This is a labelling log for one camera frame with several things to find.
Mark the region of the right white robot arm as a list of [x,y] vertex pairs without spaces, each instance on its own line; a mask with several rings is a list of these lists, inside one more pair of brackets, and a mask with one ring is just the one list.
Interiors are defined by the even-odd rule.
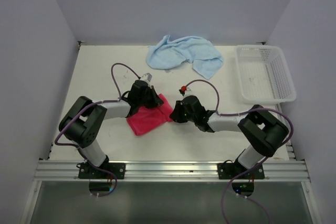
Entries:
[[250,175],[262,159],[272,157],[289,135],[287,126],[261,105],[254,105],[246,113],[224,116],[205,109],[194,95],[177,100],[170,119],[176,123],[193,122],[202,132],[241,132],[249,146],[233,163],[221,167],[240,178]]

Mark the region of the red towel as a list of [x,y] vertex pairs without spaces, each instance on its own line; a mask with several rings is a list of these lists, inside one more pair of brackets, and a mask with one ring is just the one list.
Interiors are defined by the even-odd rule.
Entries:
[[142,106],[135,115],[127,118],[127,123],[136,136],[142,136],[166,122],[172,122],[172,107],[163,94],[160,93],[159,98],[163,105],[152,109]]

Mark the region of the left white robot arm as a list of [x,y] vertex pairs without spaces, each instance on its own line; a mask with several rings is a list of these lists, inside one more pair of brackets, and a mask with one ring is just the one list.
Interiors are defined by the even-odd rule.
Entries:
[[61,120],[55,139],[58,146],[61,136],[71,141],[70,146],[91,165],[90,171],[97,178],[104,178],[109,172],[108,156],[101,149],[97,136],[102,122],[107,119],[129,118],[135,115],[141,107],[158,108],[164,101],[156,93],[154,86],[144,80],[136,80],[131,90],[125,92],[117,100],[94,102],[86,96],[80,96]]

